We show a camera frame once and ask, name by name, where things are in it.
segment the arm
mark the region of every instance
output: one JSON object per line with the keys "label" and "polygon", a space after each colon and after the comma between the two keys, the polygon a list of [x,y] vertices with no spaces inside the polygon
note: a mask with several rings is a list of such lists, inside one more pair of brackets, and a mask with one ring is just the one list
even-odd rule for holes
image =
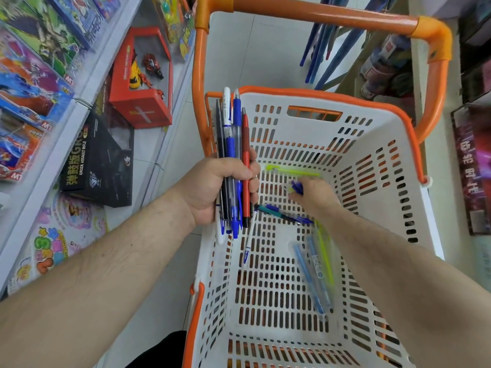
{"label": "arm", "polygon": [[424,248],[341,207],[321,179],[290,197],[327,229],[421,368],[489,366],[491,294]]}
{"label": "arm", "polygon": [[[0,304],[9,367],[89,368],[109,348],[197,224],[215,216],[224,176],[251,179],[238,159],[207,158],[175,186],[81,253]],[[259,181],[252,179],[252,201]]]}

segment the shopping basket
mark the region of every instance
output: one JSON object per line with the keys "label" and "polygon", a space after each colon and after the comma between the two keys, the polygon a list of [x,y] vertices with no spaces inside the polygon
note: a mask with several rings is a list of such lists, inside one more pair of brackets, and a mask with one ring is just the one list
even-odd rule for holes
{"label": "shopping basket", "polygon": [[[250,144],[261,166],[316,170],[354,214],[443,257],[419,143],[439,120],[444,102],[452,44],[445,24],[295,0],[199,0],[193,103],[206,155],[215,149],[203,92],[208,23],[214,11],[385,30],[429,43],[431,89],[416,129],[394,106],[344,95],[260,87],[243,87],[240,93],[249,116]],[[287,181],[263,168],[260,203],[301,213],[302,208],[288,199]],[[245,267],[239,263],[246,233],[233,243],[229,237],[226,244],[217,245],[215,226],[203,230],[183,367],[414,366],[340,253],[331,256],[333,309],[327,319],[316,313],[288,248],[292,240],[303,242],[310,227],[260,215],[250,230],[253,241]]]}

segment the black pen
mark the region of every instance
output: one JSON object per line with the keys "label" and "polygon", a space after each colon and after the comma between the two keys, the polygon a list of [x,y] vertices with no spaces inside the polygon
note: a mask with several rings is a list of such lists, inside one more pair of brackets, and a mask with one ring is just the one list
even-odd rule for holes
{"label": "black pen", "polygon": [[[217,99],[216,104],[216,131],[217,131],[217,156],[218,158],[226,157],[227,148],[225,145],[225,132],[224,132],[224,115],[221,110],[220,102]],[[230,221],[230,201],[227,195],[227,182],[224,180],[221,183],[220,189],[220,215],[222,220]]]}

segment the hand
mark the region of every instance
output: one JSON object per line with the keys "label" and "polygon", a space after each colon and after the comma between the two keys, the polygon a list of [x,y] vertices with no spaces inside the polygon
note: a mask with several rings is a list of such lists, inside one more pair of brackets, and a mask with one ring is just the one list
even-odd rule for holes
{"label": "hand", "polygon": [[251,147],[249,168],[236,158],[206,157],[172,187],[185,201],[194,225],[206,225],[215,220],[215,205],[224,177],[249,179],[250,201],[253,204],[257,203],[257,175],[261,167],[255,161],[256,157],[257,154]]}
{"label": "hand", "polygon": [[338,197],[325,180],[304,177],[298,181],[304,186],[304,195],[292,192],[289,198],[299,203],[311,217],[320,219],[324,214],[341,207]]}

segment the forearm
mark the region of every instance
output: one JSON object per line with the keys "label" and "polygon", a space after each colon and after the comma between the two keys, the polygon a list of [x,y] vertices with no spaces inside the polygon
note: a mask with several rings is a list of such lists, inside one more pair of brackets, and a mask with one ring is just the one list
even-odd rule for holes
{"label": "forearm", "polygon": [[317,219],[418,367],[481,366],[490,358],[488,292],[426,249],[341,206]]}
{"label": "forearm", "polygon": [[3,365],[92,367],[192,228],[188,207],[170,190],[5,300],[0,304]]}

